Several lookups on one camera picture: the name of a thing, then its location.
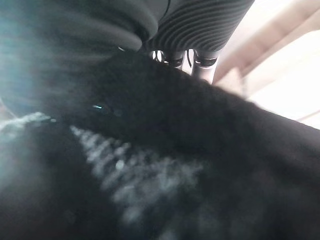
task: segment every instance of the ribbed cushion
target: ribbed cushion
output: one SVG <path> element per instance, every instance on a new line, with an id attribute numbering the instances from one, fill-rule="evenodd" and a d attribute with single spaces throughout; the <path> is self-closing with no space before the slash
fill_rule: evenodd
<path id="1" fill-rule="evenodd" d="M 187 0 L 161 21 L 149 50 L 217 51 L 224 47 L 254 0 Z"/>

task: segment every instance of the fuzzy fabric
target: fuzzy fabric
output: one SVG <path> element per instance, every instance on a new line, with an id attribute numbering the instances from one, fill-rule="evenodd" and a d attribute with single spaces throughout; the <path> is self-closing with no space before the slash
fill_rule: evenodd
<path id="1" fill-rule="evenodd" d="M 0 126 L 0 240 L 319 240 L 319 131 L 120 51 L 105 2 L 0 1 L 21 117 Z"/>
<path id="2" fill-rule="evenodd" d="M 136 53 L 103 69 L 79 111 L 1 126 L 0 239 L 318 239 L 317 130 Z"/>

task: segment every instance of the black fabric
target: black fabric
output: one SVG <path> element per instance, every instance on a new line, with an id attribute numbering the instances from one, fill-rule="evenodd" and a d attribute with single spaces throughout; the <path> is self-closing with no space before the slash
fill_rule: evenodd
<path id="1" fill-rule="evenodd" d="M 1 126 L 0 239 L 319 239 L 319 131 L 136 53 L 82 73 Z"/>

